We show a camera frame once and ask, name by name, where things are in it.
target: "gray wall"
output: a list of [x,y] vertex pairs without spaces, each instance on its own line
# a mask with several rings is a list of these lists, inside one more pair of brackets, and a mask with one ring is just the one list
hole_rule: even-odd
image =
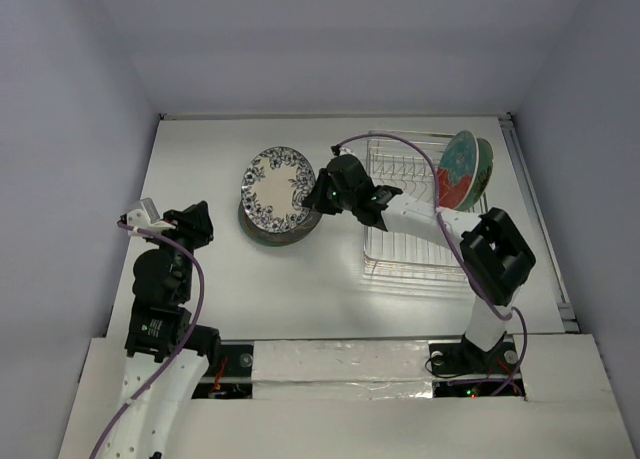
[[584,0],[516,115],[566,286],[640,452],[640,8]]
[[57,457],[157,116],[97,0],[0,0],[0,444]]
[[579,0],[104,0],[162,112],[503,112]]

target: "floral plate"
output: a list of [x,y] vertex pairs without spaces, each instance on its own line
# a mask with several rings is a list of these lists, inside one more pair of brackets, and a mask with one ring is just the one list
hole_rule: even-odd
[[239,219],[243,230],[278,244],[306,236],[321,216],[302,207],[315,182],[311,164],[295,149],[272,147],[261,152],[242,177],[240,207],[244,217]]

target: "dish rack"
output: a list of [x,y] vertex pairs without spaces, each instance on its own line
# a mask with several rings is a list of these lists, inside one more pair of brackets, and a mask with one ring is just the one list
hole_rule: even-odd
[[[419,136],[412,142],[422,148],[436,164],[453,134],[416,131],[386,132],[407,137]],[[367,173],[374,184],[399,187],[416,199],[433,203],[434,177],[427,162],[416,151],[398,141],[369,139],[366,156]],[[483,194],[469,212],[487,212]],[[464,272],[448,249],[424,239],[401,233],[383,232],[365,227],[365,274],[378,277],[465,282]]]

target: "white table surface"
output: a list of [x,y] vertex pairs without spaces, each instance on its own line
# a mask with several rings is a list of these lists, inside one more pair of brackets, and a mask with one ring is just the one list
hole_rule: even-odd
[[[562,332],[557,283],[545,246],[533,233],[508,151],[495,117],[359,118],[162,121],[142,197],[159,211],[206,200],[215,240],[196,251],[206,276],[200,323],[225,340],[458,335],[471,313],[472,293],[391,288],[363,275],[363,227],[349,213],[324,217],[303,241],[283,248],[255,244],[240,230],[240,180],[262,150],[290,146],[317,171],[329,147],[372,129],[454,134],[469,129],[493,146],[495,168],[487,197],[507,210],[538,257],[517,305],[532,332]],[[366,143],[354,146],[362,157]],[[129,245],[108,335],[124,340],[133,295],[133,263],[150,246]],[[194,277],[193,299],[197,297]],[[188,305],[193,308],[193,300]],[[518,331],[511,321],[511,331]]]
[[[254,351],[257,360],[265,347]],[[295,345],[274,345],[282,347],[288,355]],[[381,363],[386,359],[379,356]],[[119,341],[93,340],[59,459],[88,457],[115,412],[124,360]],[[300,367],[315,377],[313,364],[303,361]],[[384,364],[380,370],[384,375]],[[527,401],[304,400],[286,394],[281,399],[192,400],[167,459],[635,457],[591,336],[532,336],[522,371]],[[133,456],[125,452],[125,458]]]

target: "purple cable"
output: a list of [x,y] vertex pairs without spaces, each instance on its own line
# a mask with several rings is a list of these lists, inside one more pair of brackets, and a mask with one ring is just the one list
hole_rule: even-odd
[[518,362],[516,362],[516,364],[513,366],[513,371],[511,371],[511,374],[509,374],[509,377],[505,379],[504,383],[498,389],[496,389],[491,393],[492,396],[497,396],[498,394],[500,394],[500,391],[502,391],[505,387],[509,385],[510,382],[513,381],[513,378],[520,370],[522,361],[524,361],[524,355],[527,353],[527,345],[529,342],[529,337],[528,337],[529,331],[527,331],[527,323],[525,322],[524,315],[522,314],[522,311],[520,311],[520,309],[514,306],[511,308],[511,310],[518,315],[518,317],[520,318],[520,323],[522,324],[522,352],[520,353]]
[[[118,222],[118,227],[120,229],[125,229],[127,231],[133,231],[133,227],[132,226],[128,226],[127,224],[125,224],[123,222]],[[182,349],[184,349],[185,344],[187,343],[187,341],[189,340],[189,337],[191,337],[191,334],[193,333],[194,329],[196,328],[196,324],[198,322],[198,318],[200,317],[200,312],[202,312],[202,306],[204,304],[204,272],[202,271],[202,266],[200,266],[200,263],[193,256],[193,254],[191,254],[187,249],[185,249],[183,246],[181,246],[177,242],[169,239],[168,237],[164,237],[161,234],[156,234],[155,232],[147,231],[146,229],[138,229],[138,232],[140,234],[144,234],[145,236],[149,236],[149,237],[152,237],[152,238],[154,238],[154,239],[156,239],[158,241],[164,242],[165,244],[168,244],[171,247],[174,247],[175,249],[180,251],[182,254],[184,254],[185,257],[187,259],[189,259],[193,263],[194,267],[196,268],[196,271],[198,271],[198,280],[200,281],[200,293],[198,295],[198,303],[196,305],[196,310],[193,313],[191,324],[189,325],[189,328],[185,332],[184,337],[178,343],[178,345],[175,347],[173,352],[169,355],[167,360],[164,361],[160,365],[160,367],[158,367],[158,370],[156,372],[154,372],[149,377],[149,379],[147,379],[140,386],[140,388],[138,388],[138,390],[131,395],[131,397],[129,398],[129,401],[135,401],[136,399],[138,399],[144,393],[144,391],[149,389],[151,387],[151,385],[156,381],[156,379],[158,379],[158,377],[160,377],[160,375],[171,365],[173,360],[178,356],[178,354],[180,354]],[[102,434],[100,434],[100,437],[96,441],[96,445],[93,446],[93,450],[91,451],[91,455],[89,456],[89,459],[95,459],[98,456],[98,452],[100,451],[100,447],[102,447],[102,444],[104,444],[104,441],[107,440],[107,437],[109,436],[109,433],[111,432],[113,427],[116,425],[116,423],[120,420],[120,418],[125,413],[125,411],[127,409],[129,409],[129,401],[125,402],[120,407],[120,409],[118,409],[118,412],[116,412],[113,415],[113,417],[111,418],[111,420],[109,421],[107,426],[104,428],[104,430],[102,431]]]
[[[487,382],[502,382],[502,383],[504,383],[504,382],[507,382],[507,381],[509,381],[509,380],[508,379],[499,379],[497,377],[485,377],[480,382],[478,382],[478,379],[460,379],[458,381],[448,381],[447,384],[448,385],[452,385],[452,384],[475,384],[475,385],[479,386],[480,384],[485,384]],[[521,396],[523,395],[522,394],[522,389],[520,389],[515,382],[507,382],[507,385],[515,387],[516,391],[518,391],[518,394],[520,394]]]
[[[394,141],[402,142],[403,144],[409,146],[411,149],[418,152],[418,154],[420,154],[424,158],[424,160],[427,161],[427,164],[429,164],[429,168],[431,169],[431,174],[433,174],[433,183],[434,183],[433,210],[436,213],[436,219],[438,221],[438,225],[440,226],[440,229],[442,229],[442,234],[444,235],[444,238],[447,241],[447,244],[449,245],[449,249],[451,249],[453,256],[456,258],[456,261],[458,261],[458,264],[460,265],[465,275],[469,279],[469,283],[471,284],[471,287],[476,292],[476,294],[478,294],[478,297],[485,302],[485,304],[489,307],[489,309],[491,309],[491,312],[493,312],[495,316],[498,317],[500,320],[502,321],[510,320],[513,317],[513,313],[511,311],[508,312],[507,314],[502,314],[488,299],[488,296],[483,290],[482,286],[480,285],[478,280],[474,277],[471,270],[464,263],[464,259],[460,255],[460,251],[458,251],[458,248],[456,247],[453,237],[449,232],[449,230],[447,229],[447,224],[444,222],[444,219],[442,218],[442,215],[440,214],[440,212],[438,212],[438,204],[440,202],[440,184],[438,183],[438,171],[436,169],[436,165],[431,160],[431,158],[427,155],[427,153],[424,152],[420,147],[416,146],[413,142],[409,141],[408,139],[404,139],[403,137],[396,136],[395,134],[389,134],[386,132],[369,132],[367,134],[360,134],[358,136],[353,136],[353,137],[350,137],[349,139],[345,139],[344,141],[340,142],[338,146],[342,147],[345,144],[348,144],[353,141],[357,141],[358,139],[367,139],[367,138],[373,138],[373,137],[386,137],[389,139],[393,139]],[[518,316],[520,317],[520,322],[522,323],[522,333],[523,333],[522,353],[520,354],[520,357],[518,358],[518,362],[514,366],[510,376],[507,379],[505,379],[504,383],[500,387],[498,387],[498,389],[493,391],[493,393],[491,394],[492,396],[499,394],[500,391],[502,391],[505,387],[509,385],[509,383],[513,381],[513,377],[518,373],[518,370],[520,369],[520,364],[522,364],[522,361],[524,360],[524,355],[527,352],[528,332],[527,332],[527,325],[524,321],[524,316],[522,315],[522,312],[520,312],[520,309],[518,309],[517,307],[512,307],[511,310],[515,311],[518,314]]]

